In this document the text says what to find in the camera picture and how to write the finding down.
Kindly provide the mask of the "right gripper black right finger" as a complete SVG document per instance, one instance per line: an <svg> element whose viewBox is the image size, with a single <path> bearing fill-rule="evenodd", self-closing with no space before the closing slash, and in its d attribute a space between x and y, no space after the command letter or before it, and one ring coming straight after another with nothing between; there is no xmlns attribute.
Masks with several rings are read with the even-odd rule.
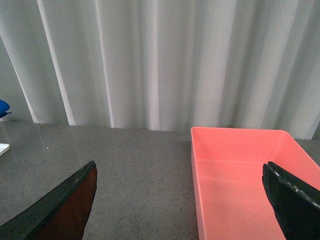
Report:
<svg viewBox="0 0 320 240"><path fill-rule="evenodd" d="M262 167L262 184L287 240L320 238L320 191L274 162Z"/></svg>

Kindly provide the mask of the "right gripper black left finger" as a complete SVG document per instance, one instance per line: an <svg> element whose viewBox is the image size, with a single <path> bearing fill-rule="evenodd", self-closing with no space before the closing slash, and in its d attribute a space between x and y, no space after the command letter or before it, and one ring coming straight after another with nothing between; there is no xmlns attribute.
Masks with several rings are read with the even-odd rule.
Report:
<svg viewBox="0 0 320 240"><path fill-rule="evenodd" d="M88 162L0 227L2 240L81 240L97 191L98 171Z"/></svg>

